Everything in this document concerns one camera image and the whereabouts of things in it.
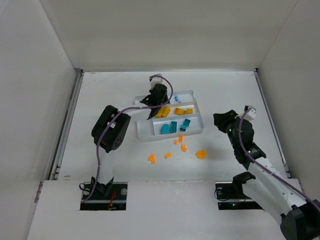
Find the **teal long duplo brick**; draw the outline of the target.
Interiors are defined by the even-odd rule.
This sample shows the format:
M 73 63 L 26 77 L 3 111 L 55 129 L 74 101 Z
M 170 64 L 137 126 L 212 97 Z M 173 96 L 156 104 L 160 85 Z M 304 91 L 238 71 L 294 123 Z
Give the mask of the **teal long duplo brick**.
M 169 131 L 171 134 L 177 132 L 177 122 L 176 121 L 171 121 Z

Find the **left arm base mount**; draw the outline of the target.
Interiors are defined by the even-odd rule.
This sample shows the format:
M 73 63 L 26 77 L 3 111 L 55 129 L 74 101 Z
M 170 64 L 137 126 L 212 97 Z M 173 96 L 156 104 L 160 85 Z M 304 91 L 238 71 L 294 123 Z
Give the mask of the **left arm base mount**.
M 93 189 L 95 178 L 91 182 L 79 185 L 82 191 L 81 211 L 125 211 L 127 208 L 127 182 L 114 182 L 112 178 L 107 184 L 97 182 L 91 197 L 85 200 Z

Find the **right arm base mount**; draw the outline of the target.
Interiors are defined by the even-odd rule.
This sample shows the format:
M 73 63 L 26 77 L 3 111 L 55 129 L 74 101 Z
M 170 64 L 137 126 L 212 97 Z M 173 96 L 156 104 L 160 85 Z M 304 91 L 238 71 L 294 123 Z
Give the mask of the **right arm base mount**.
M 234 176 L 232 181 L 216 181 L 214 196 L 218 210 L 263 210 L 258 203 L 243 192 L 243 185 L 255 179 L 251 173 L 246 171 Z

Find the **yellow long duplo brick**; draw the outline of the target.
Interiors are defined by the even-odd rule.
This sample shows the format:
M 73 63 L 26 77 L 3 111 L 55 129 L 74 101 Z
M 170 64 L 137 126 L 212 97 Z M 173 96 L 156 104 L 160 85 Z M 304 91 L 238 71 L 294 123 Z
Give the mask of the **yellow long duplo brick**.
M 186 115 L 187 114 L 187 110 L 176 107 L 175 110 L 174 110 L 174 114 L 179 115 L 179 116 L 180 115 Z

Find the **yellow small duplo brick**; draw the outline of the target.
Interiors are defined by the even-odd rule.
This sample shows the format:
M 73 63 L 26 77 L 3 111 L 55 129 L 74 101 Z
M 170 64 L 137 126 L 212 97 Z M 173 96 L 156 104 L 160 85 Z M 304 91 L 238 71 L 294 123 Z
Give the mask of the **yellow small duplo brick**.
M 193 109 L 192 109 L 192 108 L 188 108 L 188 109 L 186 110 L 186 113 L 187 113 L 187 114 L 193 114 Z

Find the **orange half-round lego piece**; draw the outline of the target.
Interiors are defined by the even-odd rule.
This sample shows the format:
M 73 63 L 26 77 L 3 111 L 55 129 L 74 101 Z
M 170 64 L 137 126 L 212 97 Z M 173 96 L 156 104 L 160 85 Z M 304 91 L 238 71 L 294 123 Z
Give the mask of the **orange half-round lego piece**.
M 197 151 L 195 155 L 198 159 L 204 159 L 207 156 L 207 152 L 204 149 L 202 149 Z

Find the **orange round lego piece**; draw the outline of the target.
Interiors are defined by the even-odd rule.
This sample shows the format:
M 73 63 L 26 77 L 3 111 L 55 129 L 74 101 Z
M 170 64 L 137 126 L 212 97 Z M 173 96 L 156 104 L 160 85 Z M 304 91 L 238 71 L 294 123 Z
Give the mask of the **orange round lego piece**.
M 186 151 L 188 150 L 185 144 L 182 144 L 182 145 L 181 145 L 181 150 L 182 150 L 183 152 L 186 152 Z

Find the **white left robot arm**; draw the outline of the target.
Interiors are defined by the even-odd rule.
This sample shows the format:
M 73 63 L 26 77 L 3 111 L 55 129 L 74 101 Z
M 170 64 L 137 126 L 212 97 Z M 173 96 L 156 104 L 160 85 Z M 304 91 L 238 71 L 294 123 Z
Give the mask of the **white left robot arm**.
M 106 153 L 117 150 L 122 144 L 131 115 L 134 111 L 147 112 L 147 120 L 156 116 L 161 107 L 169 103 L 168 88 L 163 83 L 155 83 L 149 90 L 149 94 L 144 97 L 140 103 L 141 106 L 128 106 L 123 109 L 107 105 L 99 116 L 97 122 L 92 128 L 91 136 L 96 145 L 97 171 L 96 176 L 91 178 L 89 189 L 90 195 L 99 195 L 107 197 L 110 194 L 113 180 L 108 183 L 99 182 L 102 160 L 100 158 L 100 149 Z

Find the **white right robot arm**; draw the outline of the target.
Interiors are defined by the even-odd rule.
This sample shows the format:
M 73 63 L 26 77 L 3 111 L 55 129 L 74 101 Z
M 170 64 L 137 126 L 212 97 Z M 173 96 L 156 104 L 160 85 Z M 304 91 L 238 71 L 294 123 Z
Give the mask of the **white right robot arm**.
M 246 106 L 243 114 L 234 110 L 213 114 L 214 125 L 225 133 L 233 154 L 245 172 L 230 182 L 217 181 L 214 195 L 222 203 L 252 200 L 279 225 L 287 240 L 313 240 L 320 236 L 320 202 L 312 200 L 276 171 L 267 155 L 254 142 L 251 123 L 256 110 Z

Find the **teal rounded duplo block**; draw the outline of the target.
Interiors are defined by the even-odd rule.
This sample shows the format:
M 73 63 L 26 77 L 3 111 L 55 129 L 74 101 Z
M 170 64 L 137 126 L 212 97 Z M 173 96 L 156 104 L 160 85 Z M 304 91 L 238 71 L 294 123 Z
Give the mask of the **teal rounded duplo block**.
M 162 135 L 170 134 L 170 125 L 169 124 L 163 124 L 160 130 Z

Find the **orange narrow lego brick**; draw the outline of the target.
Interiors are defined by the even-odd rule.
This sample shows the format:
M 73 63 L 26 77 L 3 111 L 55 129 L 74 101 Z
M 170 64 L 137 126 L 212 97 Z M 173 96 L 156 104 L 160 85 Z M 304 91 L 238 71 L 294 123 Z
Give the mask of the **orange narrow lego brick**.
M 179 142 L 182 143 L 184 140 L 184 137 L 182 135 L 179 136 Z

